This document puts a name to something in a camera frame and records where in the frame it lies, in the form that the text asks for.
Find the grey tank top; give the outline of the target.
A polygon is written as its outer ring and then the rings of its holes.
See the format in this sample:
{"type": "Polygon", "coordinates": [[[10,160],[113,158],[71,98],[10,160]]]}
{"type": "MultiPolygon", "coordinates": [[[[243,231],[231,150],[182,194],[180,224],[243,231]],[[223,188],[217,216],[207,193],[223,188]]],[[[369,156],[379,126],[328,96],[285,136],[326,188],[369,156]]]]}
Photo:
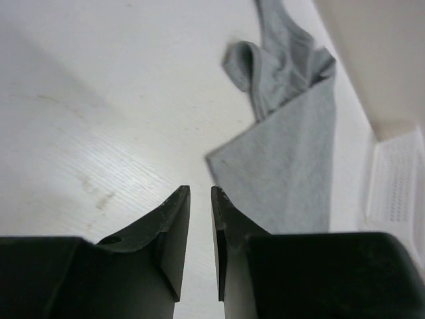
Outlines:
{"type": "Polygon", "coordinates": [[[231,45],[223,67],[250,95],[254,125],[207,156],[233,204],[271,233],[329,230],[335,58],[288,14],[258,1],[262,43],[231,45]]]}

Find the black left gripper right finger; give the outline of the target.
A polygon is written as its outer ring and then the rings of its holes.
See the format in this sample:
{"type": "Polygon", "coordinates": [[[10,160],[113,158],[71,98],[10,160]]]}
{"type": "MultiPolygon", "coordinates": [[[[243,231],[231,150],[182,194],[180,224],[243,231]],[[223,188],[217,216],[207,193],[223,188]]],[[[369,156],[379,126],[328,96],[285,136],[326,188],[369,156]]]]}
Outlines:
{"type": "Polygon", "coordinates": [[[423,318],[424,283],[387,233],[273,235],[211,189],[227,318],[423,318]]]}

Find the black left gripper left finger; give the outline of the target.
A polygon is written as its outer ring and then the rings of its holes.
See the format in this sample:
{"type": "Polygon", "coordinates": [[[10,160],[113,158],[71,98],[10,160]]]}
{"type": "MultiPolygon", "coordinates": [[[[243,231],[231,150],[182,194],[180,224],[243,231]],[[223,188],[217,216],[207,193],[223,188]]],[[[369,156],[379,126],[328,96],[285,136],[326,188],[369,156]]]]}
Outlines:
{"type": "Polygon", "coordinates": [[[98,243],[1,238],[2,318],[172,318],[181,297],[190,189],[98,243]]]}

